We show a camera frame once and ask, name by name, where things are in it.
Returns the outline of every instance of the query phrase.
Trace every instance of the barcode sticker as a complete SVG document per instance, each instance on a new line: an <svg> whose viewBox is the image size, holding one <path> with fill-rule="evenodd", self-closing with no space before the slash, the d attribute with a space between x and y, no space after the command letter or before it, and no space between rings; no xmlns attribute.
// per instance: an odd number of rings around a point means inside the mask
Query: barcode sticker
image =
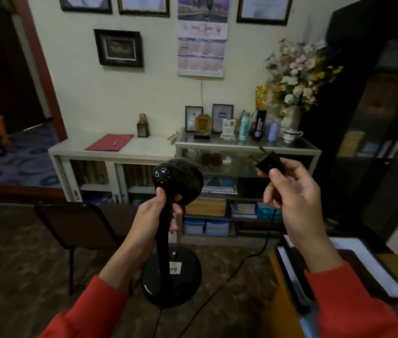
<svg viewBox="0 0 398 338"><path fill-rule="evenodd" d="M182 262L169 262L169 274L180 274Z"/></svg>

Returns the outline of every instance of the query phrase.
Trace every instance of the dark wooden door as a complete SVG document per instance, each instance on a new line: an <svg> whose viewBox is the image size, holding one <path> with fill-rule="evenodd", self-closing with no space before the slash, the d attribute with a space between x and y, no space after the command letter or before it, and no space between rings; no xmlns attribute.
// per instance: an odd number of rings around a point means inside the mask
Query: dark wooden door
<svg viewBox="0 0 398 338"><path fill-rule="evenodd" d="M8 133L45 120L11 15L4 11L0 11L0 115Z"/></svg>

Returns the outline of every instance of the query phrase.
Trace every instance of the black plug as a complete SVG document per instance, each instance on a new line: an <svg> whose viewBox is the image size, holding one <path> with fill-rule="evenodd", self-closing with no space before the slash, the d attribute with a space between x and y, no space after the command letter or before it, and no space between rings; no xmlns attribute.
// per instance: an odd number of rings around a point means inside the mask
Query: black plug
<svg viewBox="0 0 398 338"><path fill-rule="evenodd" d="M269 174L269 171L271 169L278 169L283 175L286 174L285 165L282 163L279 154L275 152L268 153L263 147L259 147L259 149L267 156L262 161L258 161L257 159L252 157L252 159L257 162L255 167L257 167L260 171L267 175Z"/></svg>

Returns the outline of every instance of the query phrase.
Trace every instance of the fingernail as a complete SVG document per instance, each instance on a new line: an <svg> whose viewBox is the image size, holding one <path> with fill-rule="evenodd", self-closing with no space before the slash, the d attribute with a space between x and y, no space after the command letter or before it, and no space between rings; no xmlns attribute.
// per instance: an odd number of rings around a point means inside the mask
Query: fingernail
<svg viewBox="0 0 398 338"><path fill-rule="evenodd" d="M280 176L281 175L281 171L279 171L278 169L271 169L270 171L269 171L269 176L271 177L271 178L277 178L278 176Z"/></svg>

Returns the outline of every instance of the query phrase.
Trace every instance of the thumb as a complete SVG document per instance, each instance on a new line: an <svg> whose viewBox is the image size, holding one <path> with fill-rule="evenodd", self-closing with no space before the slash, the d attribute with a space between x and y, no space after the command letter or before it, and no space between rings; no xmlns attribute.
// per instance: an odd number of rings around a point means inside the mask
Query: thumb
<svg viewBox="0 0 398 338"><path fill-rule="evenodd" d="M278 169L271 169L269 171L269 178L274 188L279 191L282 202L286 199L296 197L296 193L290 185L290 182Z"/></svg>
<svg viewBox="0 0 398 338"><path fill-rule="evenodd" d="M166 204L166 193L161 187L157 187L157 196L153 199L153 204L150 208L151 212L154 212L155 215L160 215L163 210L163 207Z"/></svg>

